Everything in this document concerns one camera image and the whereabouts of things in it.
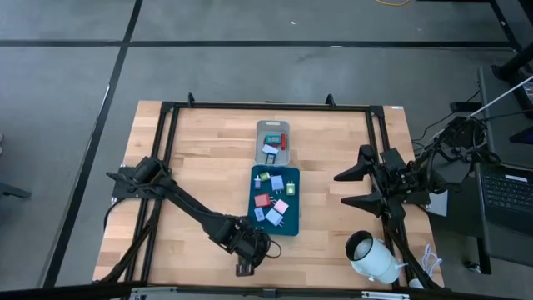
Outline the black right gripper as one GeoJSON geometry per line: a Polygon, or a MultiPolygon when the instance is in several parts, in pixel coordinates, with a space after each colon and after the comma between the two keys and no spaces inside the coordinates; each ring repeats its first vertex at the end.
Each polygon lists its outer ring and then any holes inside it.
{"type": "Polygon", "coordinates": [[[367,195],[344,197],[341,203],[381,217],[386,223],[401,223],[405,210],[401,206],[411,192],[412,175],[409,167],[395,167],[387,170],[376,166],[376,154],[371,145],[361,145],[356,165],[337,174],[337,182],[361,181],[370,170],[373,173],[373,191],[367,195]]]}

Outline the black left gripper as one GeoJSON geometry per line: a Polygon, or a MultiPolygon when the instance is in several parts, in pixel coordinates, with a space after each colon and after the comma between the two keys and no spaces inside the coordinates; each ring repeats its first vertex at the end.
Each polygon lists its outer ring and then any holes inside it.
{"type": "Polygon", "coordinates": [[[236,276],[253,276],[270,247],[271,238],[266,232],[255,227],[237,227],[227,242],[227,252],[244,260],[236,265],[236,276]]]}

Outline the blue plastic bin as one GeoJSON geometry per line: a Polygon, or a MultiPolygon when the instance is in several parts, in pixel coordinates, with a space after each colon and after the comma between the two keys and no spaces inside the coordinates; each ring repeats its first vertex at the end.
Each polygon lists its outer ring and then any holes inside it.
{"type": "Polygon", "coordinates": [[[262,228],[265,232],[274,235],[282,236],[296,236],[299,233],[299,221],[300,221],[300,171],[295,167],[273,167],[267,165],[256,165],[251,170],[250,179],[250,192],[247,208],[247,216],[252,220],[252,224],[255,227],[262,228]],[[269,172],[271,176],[282,175],[285,189],[280,192],[273,192],[271,190],[271,181],[262,182],[262,188],[256,190],[254,188],[254,179],[256,175],[269,172]],[[296,194],[294,196],[286,195],[286,184],[293,182],[296,184],[296,194]],[[258,194],[268,193],[273,200],[270,207],[263,207],[263,212],[266,215],[268,211],[273,207],[274,200],[283,200],[289,205],[289,208],[283,214],[283,226],[274,227],[266,219],[262,222],[256,220],[253,210],[256,208],[253,202],[253,198],[258,194]]]}

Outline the white desk lamp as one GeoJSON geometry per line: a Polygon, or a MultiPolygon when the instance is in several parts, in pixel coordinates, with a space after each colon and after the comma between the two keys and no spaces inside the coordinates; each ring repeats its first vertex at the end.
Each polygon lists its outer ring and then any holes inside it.
{"type": "Polygon", "coordinates": [[[370,281],[392,284],[407,263],[400,263],[383,241],[368,231],[353,233],[346,242],[346,256],[352,268],[370,281]]]}

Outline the grey power box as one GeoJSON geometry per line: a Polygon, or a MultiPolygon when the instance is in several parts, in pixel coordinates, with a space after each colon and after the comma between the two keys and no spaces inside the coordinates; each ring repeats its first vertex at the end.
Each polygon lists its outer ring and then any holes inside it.
{"type": "Polygon", "coordinates": [[[448,211],[448,191],[428,194],[430,203],[426,205],[426,211],[445,217],[448,211]]]}

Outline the white plastic bin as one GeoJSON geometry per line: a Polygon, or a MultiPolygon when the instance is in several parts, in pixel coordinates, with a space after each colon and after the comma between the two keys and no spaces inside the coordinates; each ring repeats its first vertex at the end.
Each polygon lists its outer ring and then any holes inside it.
{"type": "Polygon", "coordinates": [[[267,155],[262,152],[262,147],[265,144],[264,138],[267,134],[282,134],[285,133],[287,137],[286,150],[281,150],[281,144],[273,145],[274,148],[279,150],[276,155],[276,161],[273,164],[274,166],[287,166],[291,161],[291,149],[290,149],[290,126],[288,122],[285,121],[274,121],[274,120],[261,120],[257,122],[256,125],[256,144],[255,144],[255,164],[266,165],[267,155]]]}

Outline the dark grey open laptop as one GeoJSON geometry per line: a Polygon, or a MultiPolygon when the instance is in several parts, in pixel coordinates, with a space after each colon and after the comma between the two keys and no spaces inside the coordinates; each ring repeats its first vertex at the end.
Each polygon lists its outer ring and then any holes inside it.
{"type": "Polygon", "coordinates": [[[479,164],[482,211],[493,225],[533,236],[533,172],[479,164]]]}

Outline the dark chair base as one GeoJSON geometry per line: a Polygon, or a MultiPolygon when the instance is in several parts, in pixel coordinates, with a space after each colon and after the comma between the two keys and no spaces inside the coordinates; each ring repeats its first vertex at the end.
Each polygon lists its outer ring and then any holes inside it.
{"type": "Polygon", "coordinates": [[[32,193],[30,191],[15,187],[13,185],[0,182],[0,197],[2,196],[13,196],[16,198],[30,198],[32,193]]]}

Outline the black table frame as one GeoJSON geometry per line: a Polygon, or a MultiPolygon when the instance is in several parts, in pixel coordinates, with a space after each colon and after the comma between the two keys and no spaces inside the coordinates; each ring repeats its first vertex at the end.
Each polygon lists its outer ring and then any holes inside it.
{"type": "MultiPolygon", "coordinates": [[[[332,95],[328,95],[324,104],[294,104],[273,102],[196,102],[192,95],[186,102],[163,102],[162,109],[236,109],[236,110],[275,110],[275,111],[323,111],[323,112],[358,112],[364,113],[368,135],[372,146],[376,145],[376,135],[371,120],[373,106],[337,106],[332,95]]],[[[91,283],[86,285],[64,287],[42,287],[25,290],[0,291],[0,300],[111,300],[129,296],[146,296],[152,294],[213,294],[240,295],[243,297],[262,298],[263,287],[231,287],[205,285],[151,285],[146,281],[119,282],[118,280],[91,283]]],[[[276,287],[280,297],[321,297],[321,298],[389,298],[391,300],[518,300],[508,297],[487,296],[453,292],[443,287],[413,288],[402,287],[396,283],[388,290],[379,289],[342,289],[342,288],[298,288],[276,287]]]]}

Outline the black desk leg frame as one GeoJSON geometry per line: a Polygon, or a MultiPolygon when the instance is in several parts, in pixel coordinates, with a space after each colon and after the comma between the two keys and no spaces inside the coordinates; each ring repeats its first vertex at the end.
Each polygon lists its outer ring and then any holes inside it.
{"type": "Polygon", "coordinates": [[[533,75],[533,0],[488,0],[498,23],[516,53],[499,66],[500,77],[509,80],[525,70],[533,75]]]}

